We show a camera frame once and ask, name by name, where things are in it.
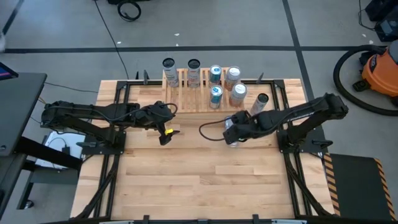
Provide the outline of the wooden slatted shelf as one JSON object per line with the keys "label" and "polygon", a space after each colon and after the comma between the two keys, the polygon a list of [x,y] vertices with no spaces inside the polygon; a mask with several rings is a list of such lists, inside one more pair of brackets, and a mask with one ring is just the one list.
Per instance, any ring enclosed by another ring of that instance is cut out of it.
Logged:
{"label": "wooden slatted shelf", "polygon": [[219,107],[216,109],[210,107],[211,83],[209,81],[209,68],[200,70],[200,86],[196,88],[188,86],[188,70],[186,68],[178,68],[177,75],[179,84],[177,87],[171,87],[167,83],[165,74],[162,74],[162,101],[172,105],[175,104],[178,107],[174,119],[175,123],[199,125],[221,120],[245,109],[244,103],[239,106],[230,104],[231,93],[226,89],[223,89]]}

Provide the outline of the peach can silver top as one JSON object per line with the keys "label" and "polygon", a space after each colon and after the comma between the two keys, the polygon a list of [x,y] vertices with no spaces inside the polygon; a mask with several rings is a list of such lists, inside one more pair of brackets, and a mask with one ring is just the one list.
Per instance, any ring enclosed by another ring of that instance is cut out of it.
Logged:
{"label": "peach can silver top", "polygon": [[232,66],[227,69],[225,80],[224,80],[224,87],[231,91],[235,84],[240,80],[241,76],[241,69],[237,66]]}
{"label": "peach can silver top", "polygon": [[233,107],[240,107],[247,95],[248,89],[245,84],[237,83],[231,89],[229,104]]}

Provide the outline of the black equipment case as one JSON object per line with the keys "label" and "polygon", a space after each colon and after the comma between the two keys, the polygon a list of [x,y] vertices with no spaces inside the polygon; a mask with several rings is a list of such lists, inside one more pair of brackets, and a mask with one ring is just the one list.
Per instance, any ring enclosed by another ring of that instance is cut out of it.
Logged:
{"label": "black equipment case", "polygon": [[398,39],[398,0],[371,0],[365,11],[381,42]]}

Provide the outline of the white Celsius Arctic Vibe can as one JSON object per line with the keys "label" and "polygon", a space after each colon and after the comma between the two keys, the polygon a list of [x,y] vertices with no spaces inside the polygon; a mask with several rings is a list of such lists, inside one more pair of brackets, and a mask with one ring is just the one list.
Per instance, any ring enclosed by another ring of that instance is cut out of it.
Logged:
{"label": "white Celsius Arctic Vibe can", "polygon": [[165,58],[162,62],[164,67],[164,73],[167,79],[167,83],[171,87],[178,87],[179,80],[177,69],[175,68],[175,61],[172,58]]}

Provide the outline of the dark monitor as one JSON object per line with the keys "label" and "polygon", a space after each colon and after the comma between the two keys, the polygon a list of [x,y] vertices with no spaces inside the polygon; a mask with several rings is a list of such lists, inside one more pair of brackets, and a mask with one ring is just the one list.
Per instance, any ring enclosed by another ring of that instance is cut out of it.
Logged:
{"label": "dark monitor", "polygon": [[19,74],[0,62],[0,80],[18,78]]}

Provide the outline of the black hazard-striped floor mat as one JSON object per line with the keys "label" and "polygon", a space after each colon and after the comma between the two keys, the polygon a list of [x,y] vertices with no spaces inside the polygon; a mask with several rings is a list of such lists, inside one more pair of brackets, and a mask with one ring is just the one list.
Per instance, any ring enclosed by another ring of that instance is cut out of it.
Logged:
{"label": "black hazard-striped floor mat", "polygon": [[398,222],[379,159],[326,153],[323,163],[337,215],[373,224]]}

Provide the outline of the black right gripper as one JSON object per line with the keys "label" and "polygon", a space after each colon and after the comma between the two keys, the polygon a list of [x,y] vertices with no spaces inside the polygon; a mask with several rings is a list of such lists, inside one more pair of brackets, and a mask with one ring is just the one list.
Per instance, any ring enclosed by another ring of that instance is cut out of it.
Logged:
{"label": "black right gripper", "polygon": [[240,142],[241,137],[254,137],[260,134],[257,124],[248,111],[238,111],[231,116],[232,127],[223,132],[226,144]]}

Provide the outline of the black desk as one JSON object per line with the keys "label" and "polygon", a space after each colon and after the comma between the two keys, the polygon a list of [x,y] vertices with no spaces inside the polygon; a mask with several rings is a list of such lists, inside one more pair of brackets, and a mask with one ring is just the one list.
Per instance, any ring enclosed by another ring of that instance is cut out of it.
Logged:
{"label": "black desk", "polygon": [[43,90],[47,75],[22,73],[0,81],[0,219],[27,156],[80,170],[82,161],[25,138],[22,133]]}

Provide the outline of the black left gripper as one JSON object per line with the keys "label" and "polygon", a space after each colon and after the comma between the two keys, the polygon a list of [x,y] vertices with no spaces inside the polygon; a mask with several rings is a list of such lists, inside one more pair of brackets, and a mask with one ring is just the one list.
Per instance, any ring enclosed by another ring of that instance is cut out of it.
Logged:
{"label": "black left gripper", "polygon": [[158,130],[161,134],[159,137],[161,146],[168,144],[172,139],[172,135],[180,133],[178,130],[173,130],[168,135],[165,133],[165,123],[174,117],[174,113],[167,103],[156,101],[153,105],[143,107],[141,112],[141,124],[147,129]]}

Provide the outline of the white Celsius Peach Vibe can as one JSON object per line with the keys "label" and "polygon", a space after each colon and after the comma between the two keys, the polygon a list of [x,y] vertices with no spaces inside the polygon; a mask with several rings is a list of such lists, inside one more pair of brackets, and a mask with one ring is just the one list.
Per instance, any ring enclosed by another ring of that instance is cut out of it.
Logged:
{"label": "white Celsius Peach Vibe can", "polygon": [[188,61],[188,85],[190,88],[197,88],[200,86],[200,61],[191,59]]}

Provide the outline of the black aluminium frame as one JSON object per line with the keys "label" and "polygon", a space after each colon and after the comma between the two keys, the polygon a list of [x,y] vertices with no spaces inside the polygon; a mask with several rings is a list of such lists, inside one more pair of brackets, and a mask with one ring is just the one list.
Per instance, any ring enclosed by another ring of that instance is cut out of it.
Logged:
{"label": "black aluminium frame", "polygon": [[[131,103],[162,100],[162,85],[132,86]],[[157,131],[127,129],[113,189],[114,220],[292,218],[283,155],[275,135],[230,147],[223,119],[203,124],[171,120],[180,131],[165,146]]]}

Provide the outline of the blue silver Red Bull can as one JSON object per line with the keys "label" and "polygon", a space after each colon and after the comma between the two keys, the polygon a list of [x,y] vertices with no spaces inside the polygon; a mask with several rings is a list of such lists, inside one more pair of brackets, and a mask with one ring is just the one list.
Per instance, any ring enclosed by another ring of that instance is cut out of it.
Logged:
{"label": "blue silver Red Bull can", "polygon": [[217,109],[220,107],[223,96],[223,89],[219,85],[213,85],[210,88],[210,108]]}
{"label": "blue silver Red Bull can", "polygon": [[219,65],[212,65],[208,74],[210,87],[220,84],[222,68]]}

